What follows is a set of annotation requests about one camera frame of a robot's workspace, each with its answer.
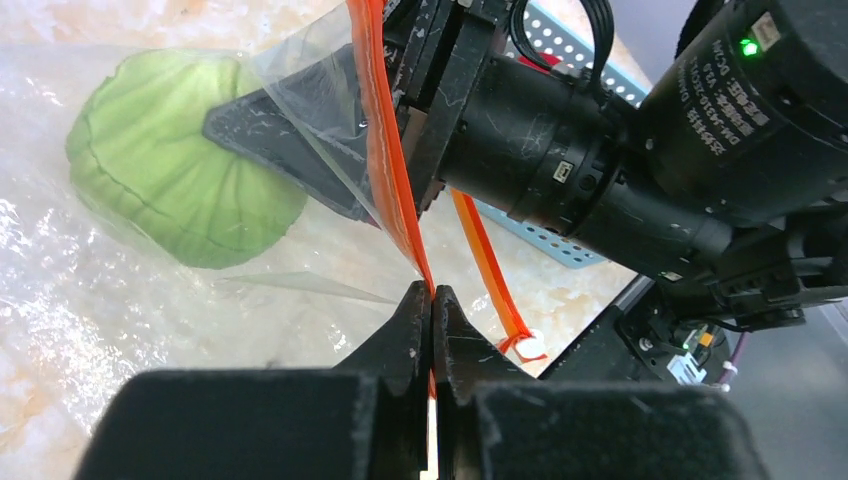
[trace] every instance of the plastic bag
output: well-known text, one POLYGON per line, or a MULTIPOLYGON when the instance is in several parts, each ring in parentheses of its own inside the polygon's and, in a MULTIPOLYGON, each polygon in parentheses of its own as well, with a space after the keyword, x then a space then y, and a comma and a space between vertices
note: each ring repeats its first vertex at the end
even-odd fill
POLYGON ((373 225, 211 142, 195 145, 209 102, 250 91, 245 60, 0 50, 0 128, 15 139, 0 146, 3 347, 31 359, 85 428, 139 370, 332 365, 419 278, 373 225), (226 168, 213 165, 219 154, 226 168), (264 202, 297 210, 301 195, 299 212, 264 202), (228 249, 239 255, 223 258, 228 249))
POLYGON ((433 288, 389 94, 382 5, 341 4, 257 56, 254 65, 265 91, 312 153, 433 288))

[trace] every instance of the orange tape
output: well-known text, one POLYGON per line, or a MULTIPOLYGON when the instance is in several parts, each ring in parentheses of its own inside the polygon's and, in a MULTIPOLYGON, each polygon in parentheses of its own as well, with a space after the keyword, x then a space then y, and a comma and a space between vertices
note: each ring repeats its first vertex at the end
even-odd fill
POLYGON ((369 125, 368 174, 383 226, 435 294, 383 59, 383 4, 383 0, 347 0, 362 107, 369 125))
POLYGON ((486 235, 483 220, 480 219, 474 200, 458 190, 451 190, 451 197, 459 214, 459 220, 462 222, 465 237, 468 238, 468 245, 471 247, 474 261, 477 262, 477 268, 483 276, 483 283, 492 297, 492 303, 498 312, 504 330, 506 330, 508 339, 502 344, 502 351, 505 351, 517 340, 531 337, 532 333, 524 324, 524 320, 521 319, 521 315, 512 301, 506 280, 503 278, 498 260, 495 258, 495 251, 492 249, 488 235, 486 235))

